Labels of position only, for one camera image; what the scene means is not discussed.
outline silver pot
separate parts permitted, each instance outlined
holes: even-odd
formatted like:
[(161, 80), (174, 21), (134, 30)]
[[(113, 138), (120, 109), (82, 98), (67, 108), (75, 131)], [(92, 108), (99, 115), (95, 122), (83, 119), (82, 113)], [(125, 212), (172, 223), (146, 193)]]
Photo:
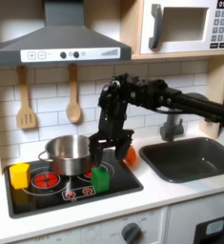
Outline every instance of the silver pot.
[[(48, 159), (41, 157), (47, 153)], [(82, 135), (66, 135), (53, 139), (39, 159), (50, 162), (51, 169), (58, 174), (73, 176), (86, 173), (91, 168), (89, 138)]]

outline wooden shelf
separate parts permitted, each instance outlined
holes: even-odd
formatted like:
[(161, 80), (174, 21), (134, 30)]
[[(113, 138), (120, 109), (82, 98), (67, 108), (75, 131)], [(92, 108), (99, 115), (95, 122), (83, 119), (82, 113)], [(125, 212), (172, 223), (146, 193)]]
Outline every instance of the wooden shelf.
[(182, 58), (182, 57), (204, 57), (204, 56), (223, 56), (224, 51), (191, 51), (191, 52), (172, 52), (159, 54), (134, 54), (132, 60), (136, 59), (159, 59), (159, 58)]

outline cabinet knob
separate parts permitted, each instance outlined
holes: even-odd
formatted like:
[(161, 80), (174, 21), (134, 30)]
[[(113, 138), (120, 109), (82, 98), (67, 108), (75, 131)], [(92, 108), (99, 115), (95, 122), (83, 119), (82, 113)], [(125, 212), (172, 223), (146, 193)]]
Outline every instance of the cabinet knob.
[(127, 244), (133, 244), (141, 235), (141, 229), (135, 223), (126, 225), (122, 230), (122, 236)]

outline wooden spatula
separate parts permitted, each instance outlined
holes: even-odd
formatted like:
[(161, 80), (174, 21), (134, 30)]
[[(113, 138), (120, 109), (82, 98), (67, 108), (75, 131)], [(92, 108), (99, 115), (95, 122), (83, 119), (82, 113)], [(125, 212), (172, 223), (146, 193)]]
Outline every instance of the wooden spatula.
[(22, 99), (22, 108), (17, 114), (17, 123), (20, 129), (34, 128), (36, 124), (35, 114), (30, 108), (29, 94), (27, 87), (27, 74), (26, 67), (18, 67), (17, 73), (19, 77), (20, 92)]
[(70, 65), (70, 104), (67, 107), (67, 117), (72, 123), (77, 123), (81, 117), (81, 109), (77, 103), (77, 66)]

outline black robotic arm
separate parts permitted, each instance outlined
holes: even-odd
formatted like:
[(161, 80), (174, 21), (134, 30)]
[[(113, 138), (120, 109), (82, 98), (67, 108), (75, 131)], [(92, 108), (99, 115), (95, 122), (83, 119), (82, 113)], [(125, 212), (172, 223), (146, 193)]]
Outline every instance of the black robotic arm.
[(101, 92), (98, 133), (90, 137), (90, 153), (96, 166), (100, 165), (106, 148), (115, 147), (118, 160), (126, 156), (133, 134), (131, 130), (123, 130), (128, 103), (154, 112), (170, 113), (159, 110), (161, 107), (178, 109), (172, 113), (197, 114), (224, 127), (224, 105), (183, 94), (169, 88), (161, 79), (139, 80), (128, 74), (116, 76)]

